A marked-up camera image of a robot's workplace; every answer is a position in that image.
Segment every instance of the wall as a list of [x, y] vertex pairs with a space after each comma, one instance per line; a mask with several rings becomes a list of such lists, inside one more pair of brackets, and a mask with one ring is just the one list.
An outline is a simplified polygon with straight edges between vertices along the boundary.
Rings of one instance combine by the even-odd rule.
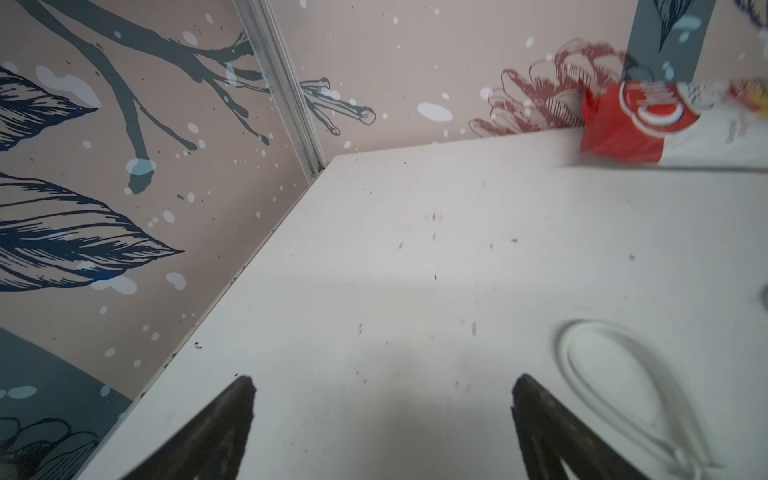
[[318, 123], [326, 157], [581, 124], [578, 80], [768, 75], [749, 0], [274, 2], [301, 80], [369, 108]]
[[71, 478], [307, 183], [228, 0], [2, 10], [0, 471]]

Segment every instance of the dark teal wall section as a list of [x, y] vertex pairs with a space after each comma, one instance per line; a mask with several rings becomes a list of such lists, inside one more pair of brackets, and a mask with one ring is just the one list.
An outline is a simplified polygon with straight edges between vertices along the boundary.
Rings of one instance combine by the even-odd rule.
[[0, 328], [1, 477], [73, 478], [130, 404], [87, 373]]
[[643, 69], [625, 80], [692, 81], [716, 0], [639, 0], [627, 52]]

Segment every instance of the white tabletop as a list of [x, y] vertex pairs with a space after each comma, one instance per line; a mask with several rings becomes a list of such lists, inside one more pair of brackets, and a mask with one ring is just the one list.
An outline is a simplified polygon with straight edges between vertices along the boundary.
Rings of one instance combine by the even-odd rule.
[[639, 332], [732, 478], [763, 478], [768, 176], [576, 167], [580, 135], [334, 159], [81, 478], [120, 478], [238, 374], [239, 478], [525, 478], [523, 372], [651, 472], [558, 371], [578, 318]]

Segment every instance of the plastic package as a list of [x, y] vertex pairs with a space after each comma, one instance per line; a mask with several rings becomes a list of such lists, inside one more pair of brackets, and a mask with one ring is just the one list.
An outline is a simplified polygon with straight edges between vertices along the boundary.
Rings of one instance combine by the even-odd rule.
[[624, 82], [582, 100], [581, 151], [626, 164], [768, 168], [768, 82]]

